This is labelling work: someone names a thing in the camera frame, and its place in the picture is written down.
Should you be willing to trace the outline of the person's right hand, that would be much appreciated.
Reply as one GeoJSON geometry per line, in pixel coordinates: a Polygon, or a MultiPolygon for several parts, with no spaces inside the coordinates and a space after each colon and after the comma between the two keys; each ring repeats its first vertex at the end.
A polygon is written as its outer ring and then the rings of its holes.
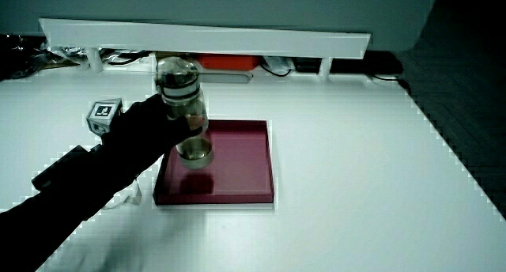
{"type": "Polygon", "coordinates": [[[130,179],[173,146],[202,132],[202,114],[170,119],[167,110],[158,94],[132,104],[102,137],[100,149],[92,154],[94,167],[105,175],[130,179]]]}

